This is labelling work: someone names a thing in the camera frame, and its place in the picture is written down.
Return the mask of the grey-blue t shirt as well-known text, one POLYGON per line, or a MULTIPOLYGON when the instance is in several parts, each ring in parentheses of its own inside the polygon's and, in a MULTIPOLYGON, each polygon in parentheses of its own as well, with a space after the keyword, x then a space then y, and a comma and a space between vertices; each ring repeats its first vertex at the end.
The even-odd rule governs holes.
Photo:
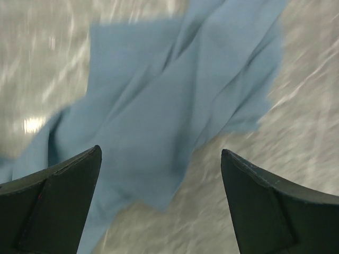
POLYGON ((281 63, 285 1, 190 1, 180 17, 91 27, 86 95, 53 116, 1 182, 98 145, 102 166, 79 245, 90 253, 124 207, 168 206, 193 151, 257 128, 281 63))

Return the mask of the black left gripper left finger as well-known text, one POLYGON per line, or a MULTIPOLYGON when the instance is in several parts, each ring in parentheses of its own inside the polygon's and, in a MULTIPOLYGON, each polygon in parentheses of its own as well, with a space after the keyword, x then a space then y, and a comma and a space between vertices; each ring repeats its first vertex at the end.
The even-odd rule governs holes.
POLYGON ((1 184, 1 253, 76 253, 101 162, 94 146, 1 184))

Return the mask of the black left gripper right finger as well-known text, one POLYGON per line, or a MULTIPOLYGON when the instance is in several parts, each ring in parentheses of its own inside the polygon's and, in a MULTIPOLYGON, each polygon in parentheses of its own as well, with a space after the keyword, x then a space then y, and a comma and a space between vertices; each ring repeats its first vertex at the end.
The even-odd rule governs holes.
POLYGON ((338 253, 338 196, 298 185, 227 149, 221 174, 240 253, 338 253))

